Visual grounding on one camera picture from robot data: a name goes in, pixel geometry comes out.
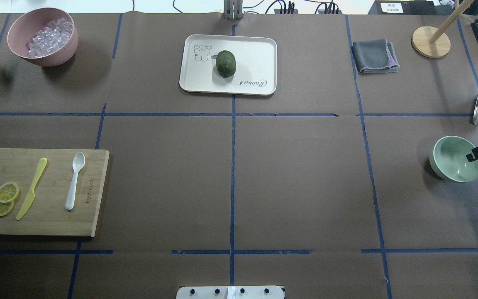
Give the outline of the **bamboo cutting board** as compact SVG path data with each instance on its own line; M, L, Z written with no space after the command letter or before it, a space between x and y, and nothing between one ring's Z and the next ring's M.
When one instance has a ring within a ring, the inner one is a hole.
M0 217L0 235L95 236L110 152L82 149L85 166L78 173L72 210L65 209L73 176L72 161L78 149L0 148L0 185L16 182L20 195L13 210ZM17 220L41 158L47 165L35 187L35 199Z

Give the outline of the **green avocado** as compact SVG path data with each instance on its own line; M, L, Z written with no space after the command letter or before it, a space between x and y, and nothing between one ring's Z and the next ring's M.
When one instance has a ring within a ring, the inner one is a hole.
M222 50L215 58L216 70L223 78L229 78L237 71L237 61L235 55L228 50Z

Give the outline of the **white plastic spoon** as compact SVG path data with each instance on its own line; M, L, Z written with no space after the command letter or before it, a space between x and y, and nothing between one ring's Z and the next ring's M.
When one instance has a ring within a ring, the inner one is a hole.
M74 159L72 161L73 175L72 175L70 187L68 190L68 195L65 201L65 210L67 211L72 210L72 208L74 207L78 174L83 169L84 166L85 166L85 155L83 152L77 152L74 155Z

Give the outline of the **upper lemon slice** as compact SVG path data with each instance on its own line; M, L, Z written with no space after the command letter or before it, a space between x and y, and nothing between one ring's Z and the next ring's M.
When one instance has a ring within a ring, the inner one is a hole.
M20 187L17 182L6 182L0 185L0 202L13 202L20 194Z

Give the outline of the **pink bowl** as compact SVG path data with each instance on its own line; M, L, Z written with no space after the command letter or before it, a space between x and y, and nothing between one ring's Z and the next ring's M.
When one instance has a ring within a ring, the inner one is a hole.
M78 31L65 11L38 8L11 25L7 44L17 56L37 66L60 66L76 53Z

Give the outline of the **lemon slice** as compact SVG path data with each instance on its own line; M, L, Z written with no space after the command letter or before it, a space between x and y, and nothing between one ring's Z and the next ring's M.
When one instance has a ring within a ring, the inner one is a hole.
M9 213L12 212L13 208L15 207L15 201L9 202L0 202L0 217L7 216Z
M0 202L13 202L20 194L20 187L17 182L6 182L0 185Z

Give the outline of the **wooden stand with round base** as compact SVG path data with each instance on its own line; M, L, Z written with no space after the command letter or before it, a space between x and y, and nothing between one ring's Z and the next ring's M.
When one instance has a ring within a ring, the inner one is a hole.
M439 28L425 25L416 29L412 35L411 43L415 51L432 59L444 57L450 51L450 39L445 34L446 29L459 17L473 23L475 20L463 12L473 3L472 0L463 0L461 4L456 0L455 9Z

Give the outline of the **cream rabbit tray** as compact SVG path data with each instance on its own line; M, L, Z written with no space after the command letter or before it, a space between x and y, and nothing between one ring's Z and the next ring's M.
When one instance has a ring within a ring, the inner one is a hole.
M223 50L237 62L233 76L217 72L216 57ZM269 96L277 87L277 44L270 38L193 34L185 40L179 85L198 93Z

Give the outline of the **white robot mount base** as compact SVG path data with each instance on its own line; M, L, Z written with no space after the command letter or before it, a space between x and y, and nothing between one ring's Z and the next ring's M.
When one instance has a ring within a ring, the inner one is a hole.
M254 286L186 286L177 299L285 299L285 288L276 285Z

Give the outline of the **grey folded cloth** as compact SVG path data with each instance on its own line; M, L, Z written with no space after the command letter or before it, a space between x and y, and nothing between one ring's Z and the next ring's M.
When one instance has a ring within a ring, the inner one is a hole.
M360 73L397 73L400 68L393 43L387 39L353 42L351 49Z

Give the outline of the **aluminium frame post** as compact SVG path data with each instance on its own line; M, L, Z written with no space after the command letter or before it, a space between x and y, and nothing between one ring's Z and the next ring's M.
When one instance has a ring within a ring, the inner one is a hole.
M243 0L224 0L223 18L241 20L244 17Z

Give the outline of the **mint green bowl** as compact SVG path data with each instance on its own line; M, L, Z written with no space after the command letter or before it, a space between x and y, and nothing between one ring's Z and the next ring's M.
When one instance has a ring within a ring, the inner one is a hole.
M445 136L434 144L429 155L433 172L440 178L455 182L478 179L478 160L469 162L467 155L475 146L459 136Z

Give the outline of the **clear ice cubes pile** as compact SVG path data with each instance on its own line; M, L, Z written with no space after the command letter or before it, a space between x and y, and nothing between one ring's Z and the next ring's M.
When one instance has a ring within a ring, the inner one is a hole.
M49 21L27 42L28 56L38 58L58 51L69 42L75 30L74 24L64 17Z

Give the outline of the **lower lemon slice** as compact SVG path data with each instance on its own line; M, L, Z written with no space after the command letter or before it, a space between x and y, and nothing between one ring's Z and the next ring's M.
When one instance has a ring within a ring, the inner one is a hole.
M0 202L0 217L7 216L9 213L12 212L13 208L15 207L15 201L9 202Z

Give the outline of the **yellow plastic knife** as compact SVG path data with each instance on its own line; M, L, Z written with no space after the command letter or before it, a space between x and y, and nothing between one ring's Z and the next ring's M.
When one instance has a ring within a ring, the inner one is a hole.
M28 212L29 208L32 206L32 203L34 202L34 199L36 197L36 195L35 195L36 186L37 186L38 182L40 181L40 178L42 177L42 174L43 174L47 164L48 164L47 157L42 157L38 161L37 166L36 166L36 170L34 172L32 182L29 185L29 189L28 189L28 192L26 194L25 200L24 200L17 216L15 217L16 220L21 220L24 217L24 215Z

